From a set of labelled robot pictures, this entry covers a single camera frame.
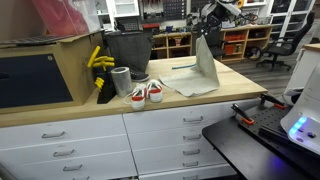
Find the black bag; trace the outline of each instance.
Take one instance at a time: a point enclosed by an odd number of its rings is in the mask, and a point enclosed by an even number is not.
[[[152,33],[118,31],[106,37],[116,67],[129,67],[143,73],[146,71],[151,55]]]

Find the cardboard box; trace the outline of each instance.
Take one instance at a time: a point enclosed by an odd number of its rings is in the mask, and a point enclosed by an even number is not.
[[[95,86],[89,58],[101,32],[0,48],[0,114],[82,105]]]

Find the black table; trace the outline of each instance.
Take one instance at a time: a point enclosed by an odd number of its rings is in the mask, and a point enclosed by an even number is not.
[[[240,129],[234,118],[208,126],[202,130],[202,134],[244,179],[310,179],[299,168]]]

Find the workbench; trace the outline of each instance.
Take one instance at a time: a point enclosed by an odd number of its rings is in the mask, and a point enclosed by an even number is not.
[[[150,79],[188,69],[195,57],[150,61]],[[18,179],[206,179],[236,172],[202,137],[204,127],[250,108],[266,89],[216,61],[220,88],[184,97],[164,86],[163,101],[134,112],[123,98],[0,115],[0,163]]]

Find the cylindrical container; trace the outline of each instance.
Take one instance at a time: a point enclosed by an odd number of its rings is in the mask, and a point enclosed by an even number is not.
[[[119,97],[125,97],[132,92],[132,82],[128,67],[115,68],[111,70],[111,75]]]

